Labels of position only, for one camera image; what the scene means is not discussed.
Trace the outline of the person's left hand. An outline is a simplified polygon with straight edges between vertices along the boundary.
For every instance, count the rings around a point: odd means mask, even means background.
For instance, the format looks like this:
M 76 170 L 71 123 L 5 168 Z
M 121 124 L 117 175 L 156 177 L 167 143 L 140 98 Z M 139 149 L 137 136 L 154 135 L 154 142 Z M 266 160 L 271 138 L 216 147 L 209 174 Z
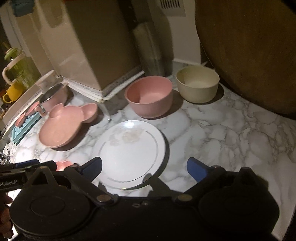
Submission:
M 12 238 L 12 222 L 10 217 L 10 209 L 8 204 L 11 204 L 13 199 L 6 192 L 1 192 L 1 236 L 4 239 Z

